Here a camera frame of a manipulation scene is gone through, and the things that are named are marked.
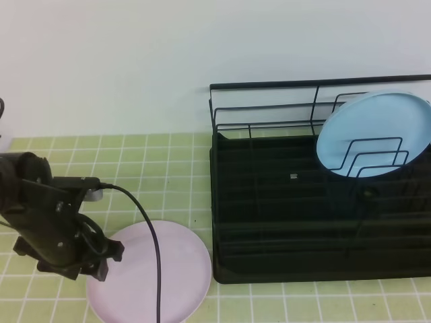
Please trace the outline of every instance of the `screw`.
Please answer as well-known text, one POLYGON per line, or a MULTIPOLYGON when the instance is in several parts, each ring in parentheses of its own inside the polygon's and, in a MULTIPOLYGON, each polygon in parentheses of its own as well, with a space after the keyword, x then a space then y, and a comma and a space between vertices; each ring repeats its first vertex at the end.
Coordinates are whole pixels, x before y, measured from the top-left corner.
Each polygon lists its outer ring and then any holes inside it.
POLYGON ((55 211, 57 213, 60 213, 62 208, 63 208, 63 201, 60 201, 57 203, 57 206, 55 207, 55 211))

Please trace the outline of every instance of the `plate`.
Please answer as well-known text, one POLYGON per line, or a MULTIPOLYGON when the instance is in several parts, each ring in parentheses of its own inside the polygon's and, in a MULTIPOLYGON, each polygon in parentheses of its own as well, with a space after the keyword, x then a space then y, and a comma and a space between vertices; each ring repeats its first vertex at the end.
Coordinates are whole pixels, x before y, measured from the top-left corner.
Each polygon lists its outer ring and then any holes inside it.
POLYGON ((404 91, 368 92, 346 102, 326 120, 317 141, 317 155, 321 163, 336 174, 369 177, 398 168, 392 165, 410 162, 430 142, 431 106, 427 101, 404 91), (369 140, 373 138, 392 139, 369 140), (367 140, 354 141, 343 164, 350 143, 355 139, 367 140), (401 151, 398 154, 375 153, 397 151, 400 143, 400 150, 408 154, 401 151), (366 152, 374 154, 357 156, 366 152), (388 167, 361 170, 370 166, 388 167))
MULTIPOLYGON (((190 229, 153 221, 162 263, 161 322, 180 323, 201 304, 211 282, 211 260, 205 244, 190 229)), ((111 237, 125 247, 123 260, 108 259, 105 282, 87 278, 87 298, 105 323, 156 321, 156 252, 145 222, 111 237)))

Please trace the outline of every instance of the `pink plate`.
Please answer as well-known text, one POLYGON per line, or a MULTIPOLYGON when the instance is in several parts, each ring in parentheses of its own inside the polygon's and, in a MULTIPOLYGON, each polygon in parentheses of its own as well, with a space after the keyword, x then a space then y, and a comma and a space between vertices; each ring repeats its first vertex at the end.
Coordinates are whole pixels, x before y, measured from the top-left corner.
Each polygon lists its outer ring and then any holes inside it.
MULTIPOLYGON (((161 321, 180 323, 201 304, 211 282, 205 244, 174 222, 152 222, 162 260, 161 321)), ((156 253, 147 223, 133 224, 112 236, 125 247, 123 260, 108 260, 105 282, 87 279, 87 298, 105 323, 156 321, 156 253)))

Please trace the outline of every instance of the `white wall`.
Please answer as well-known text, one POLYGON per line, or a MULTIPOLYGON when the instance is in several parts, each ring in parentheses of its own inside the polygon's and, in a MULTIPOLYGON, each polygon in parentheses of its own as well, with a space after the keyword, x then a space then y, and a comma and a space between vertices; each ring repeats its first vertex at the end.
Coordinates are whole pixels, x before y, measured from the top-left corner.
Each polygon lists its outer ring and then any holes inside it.
POLYGON ((196 131, 210 83, 431 73, 430 12, 429 0, 2 0, 1 126, 196 131))

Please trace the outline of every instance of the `tile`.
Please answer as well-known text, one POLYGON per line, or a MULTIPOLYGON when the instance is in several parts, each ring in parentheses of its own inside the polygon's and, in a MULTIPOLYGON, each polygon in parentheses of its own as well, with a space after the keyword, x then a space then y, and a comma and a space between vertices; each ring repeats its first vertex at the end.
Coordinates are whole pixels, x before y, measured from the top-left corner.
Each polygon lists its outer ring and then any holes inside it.
POLYGON ((217 295, 217 285, 218 285, 217 281, 212 277, 211 283, 209 284, 207 296, 216 296, 217 295))
POLYGON ((431 293, 431 277, 413 278, 419 293, 431 293))
POLYGON ((124 140, 124 147, 145 147, 146 135, 127 135, 124 140))
POLYGON ((282 297, 259 298, 253 296, 253 318, 256 323, 285 322, 282 297))
POLYGON ((123 139, 125 136, 102 136, 100 148, 120 148, 123 146, 123 139))
POLYGON ((166 162, 160 163, 146 163, 143 166, 142 176, 152 177, 152 176, 165 176, 166 175, 166 162))
POLYGON ((66 176, 68 165, 50 165, 53 176, 66 176))
POLYGON ((96 160, 97 150, 75 150, 72 157, 72 163, 94 163, 96 160))
POLYGON ((315 297, 287 298, 290 322, 320 322, 319 308, 315 297))
POLYGON ((71 164, 69 167, 69 171, 67 171, 68 176, 76 176, 76 177, 86 177, 91 176, 93 170, 92 164, 71 164))
POLYGON ((110 203, 110 193, 103 193, 103 199, 97 202, 85 202, 84 211, 107 211, 110 203))
POLYGON ((81 298, 86 297, 86 277, 78 276, 76 281, 63 279, 61 285, 60 298, 81 298))
POLYGON ((284 293, 286 295, 315 295, 316 289, 313 282, 285 283, 284 293))
POLYGON ((381 282, 385 293, 414 293, 415 291, 410 278, 382 279, 381 282))
POLYGON ((196 312, 187 319, 187 323, 216 323, 217 312, 217 300, 205 298, 196 312))
POLYGON ((134 211, 135 203, 123 193, 113 193, 110 211, 134 211))
POLYGON ((130 192, 137 192, 141 180, 139 178, 118 178, 115 185, 125 188, 130 192))
POLYGON ((40 158, 47 158, 49 157, 50 151, 49 150, 34 150, 32 149, 32 153, 40 158))
POLYGON ((211 210, 191 211, 191 227, 194 229, 210 228, 212 226, 211 210))
POLYGON ((195 147, 193 150, 193 160, 209 160, 209 148, 195 147))
POLYGON ((212 146, 212 133, 195 133, 195 146, 212 146))
POLYGON ((178 163, 169 163, 169 176, 190 176, 191 161, 180 161, 178 163))
POLYGON ((169 209, 188 209, 190 206, 190 192, 166 192, 164 208, 169 209))
POLYGON ((173 133, 170 135, 171 146, 191 146, 193 144, 192 133, 173 133))
POLYGON ((163 220, 172 221, 181 224, 185 227, 189 226, 189 212, 188 211, 171 211, 165 210, 163 220))
POLYGON ((97 315, 93 312, 92 308, 88 308, 87 318, 84 323, 103 323, 101 319, 97 317, 97 315))
POLYGON ((0 322, 1 323, 18 322, 18 317, 20 316, 21 307, 22 307, 21 301, 1 301, 0 302, 0 322))
POLYGON ((197 234, 208 249, 213 248, 213 236, 211 230, 193 230, 193 232, 197 234))
POLYGON ((146 162, 165 162, 168 160, 168 148, 158 147, 158 148, 147 148, 145 151, 145 161, 146 162))
POLYGON ((27 301, 20 323, 50 322, 54 310, 54 301, 27 301))
POLYGON ((163 147, 168 145, 169 145, 169 134, 148 135, 148 138, 147 138, 148 147, 163 147))
POLYGON ((60 276, 58 277, 34 277, 28 293, 29 298, 56 298, 60 287, 60 276))
POLYGON ((107 231, 118 231, 133 224, 135 212, 109 213, 106 222, 107 231))
POLYGON ((0 298, 24 298, 30 277, 5 276, 0 284, 0 298))
POLYGON ((87 301, 59 300, 55 308, 53 323, 82 322, 87 308, 87 301))
POLYGON ((250 287, 248 284, 220 284, 220 295, 250 295, 250 287))
POLYGON ((69 163, 72 158, 72 153, 72 150, 54 150, 49 155, 49 162, 53 164, 69 163))
POLYGON ((17 235, 15 234, 2 234, 0 235, 0 252, 9 252, 15 245, 17 240, 17 235))
POLYGON ((349 289, 345 281, 318 281, 317 291, 319 294, 348 294, 349 289))
POLYGON ((12 140, 9 150, 27 150, 30 138, 15 138, 12 140))
POLYGON ((114 178, 117 176, 118 164, 96 164, 93 176, 102 178, 114 178))
POLYGON ((379 294, 382 292, 377 280, 349 281, 352 294, 379 294))
POLYGON ((191 195, 191 207, 193 209, 211 208, 211 194, 209 192, 193 192, 191 195))
POLYGON ((142 162, 145 156, 144 148, 128 148, 123 149, 121 161, 123 162, 142 162))
POLYGON ((98 163, 118 163, 120 161, 121 149, 101 149, 97 155, 98 163))
POLYGON ((251 284, 251 293, 256 295, 283 295, 281 283, 251 284))
POLYGON ((83 136, 78 138, 76 149, 98 148, 100 136, 83 136))
POLYGON ((9 266, 7 266, 6 274, 31 275, 35 266, 36 261, 33 258, 13 254, 9 261, 9 266))
POLYGON ((165 178, 147 177, 142 178, 141 192, 163 192, 165 178))
POLYGON ((207 175, 209 176, 209 161, 194 161, 193 162, 193 175, 207 175))
POLYGON ((190 178, 169 177, 166 192, 190 192, 190 178))
POLYGON ((53 149, 73 149, 77 137, 55 137, 53 149))
POLYGON ((91 212, 86 214, 91 220, 97 223, 101 228, 105 226, 106 218, 108 217, 108 211, 104 212, 91 212))
POLYGON ((52 137, 35 137, 30 144, 30 150, 50 149, 53 144, 52 137))
POLYGON ((324 321, 346 322, 355 320, 349 297, 320 297, 319 301, 324 321))
POLYGON ((420 302, 422 303, 427 320, 431 320, 431 295, 421 295, 420 302))
POLYGON ((383 296, 353 297, 353 303, 359 321, 389 320, 383 296))
POLYGON ((193 192, 211 192, 211 178, 208 177, 193 177, 193 192))
POLYGON ((8 254, 0 254, 0 273, 2 273, 5 270, 5 266, 8 259, 9 259, 8 254))
POLYGON ((163 193, 146 193, 139 195, 138 201, 147 210, 161 210, 163 208, 163 193))
POLYGON ((120 163, 118 177, 141 177, 142 163, 120 163))
POLYGON ((169 160, 172 162, 184 162, 191 160, 192 150, 190 147, 171 147, 169 160))
POLYGON ((415 295, 387 296, 389 311, 393 320, 422 320, 419 301, 415 295))
POLYGON ((250 299, 249 298, 221 299, 220 300, 220 322, 222 323, 252 322, 250 299))

